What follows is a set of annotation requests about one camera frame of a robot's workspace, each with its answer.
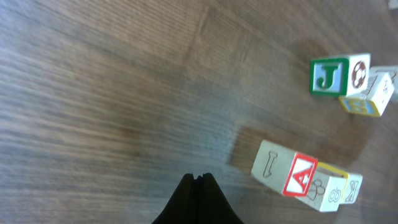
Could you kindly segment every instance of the wood grain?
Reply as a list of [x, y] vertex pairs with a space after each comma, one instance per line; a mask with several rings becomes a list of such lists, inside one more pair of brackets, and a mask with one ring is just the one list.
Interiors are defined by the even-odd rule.
[[[396, 223], [398, 106], [308, 92], [309, 61], [398, 61], [383, 0], [0, 1], [0, 223], [150, 223], [211, 172], [245, 223]], [[321, 214], [251, 178], [262, 139], [364, 175]]]

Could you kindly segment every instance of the soccer ball picture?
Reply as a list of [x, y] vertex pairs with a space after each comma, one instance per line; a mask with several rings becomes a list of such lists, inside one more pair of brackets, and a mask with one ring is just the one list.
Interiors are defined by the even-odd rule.
[[366, 78], [366, 66], [364, 62], [358, 62], [353, 70], [353, 87], [359, 88], [363, 85]]

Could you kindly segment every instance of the black pointed object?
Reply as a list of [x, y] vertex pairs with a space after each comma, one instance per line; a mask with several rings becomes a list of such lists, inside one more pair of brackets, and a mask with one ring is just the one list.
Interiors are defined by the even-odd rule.
[[153, 224], [243, 224], [212, 174], [185, 174]]

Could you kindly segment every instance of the yellow border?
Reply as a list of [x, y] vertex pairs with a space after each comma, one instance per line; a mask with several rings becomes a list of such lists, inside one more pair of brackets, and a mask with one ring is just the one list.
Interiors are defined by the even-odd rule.
[[318, 167], [320, 167], [322, 169], [326, 169], [326, 170], [331, 171], [331, 172], [334, 172], [336, 174], [340, 174], [346, 179], [346, 184], [344, 186], [343, 193], [341, 194], [340, 200], [343, 199], [344, 193], [346, 192], [346, 188], [347, 188], [347, 185], [348, 185], [349, 172], [343, 171], [343, 170], [341, 170], [339, 168], [336, 168], [336, 167], [334, 167], [332, 165], [329, 165], [329, 164], [326, 164], [324, 162], [318, 162]]
[[361, 114], [361, 115], [366, 115], [366, 116], [372, 116], [372, 117], [375, 117], [375, 118], [380, 118], [380, 117], [381, 117], [380, 112], [379, 112], [379, 110], [378, 110], [376, 104], [375, 104], [373, 101], [370, 101], [370, 100], [363, 100], [363, 101], [368, 101], [368, 102], [370, 102], [370, 104], [371, 104], [371, 106], [372, 106], [372, 108], [373, 108], [373, 110], [374, 110], [374, 112], [375, 112], [375, 114], [369, 114], [369, 113], [353, 112], [353, 111], [348, 110], [347, 107], [346, 107], [346, 104], [343, 102], [343, 99], [349, 99], [349, 100], [362, 100], [362, 99], [351, 98], [351, 97], [344, 97], [344, 96], [339, 97], [338, 100], [340, 101], [341, 105], [343, 105], [343, 108], [344, 108], [344, 110], [345, 110], [347, 113]]

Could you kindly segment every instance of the wooden surface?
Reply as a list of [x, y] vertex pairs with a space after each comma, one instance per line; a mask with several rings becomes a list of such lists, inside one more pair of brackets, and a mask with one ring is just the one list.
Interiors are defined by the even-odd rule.
[[[0, 223], [150, 223], [211, 172], [245, 223], [396, 223], [398, 103], [309, 95], [311, 58], [398, 62], [385, 0], [0, 1]], [[250, 177], [262, 139], [364, 175], [321, 214]]]

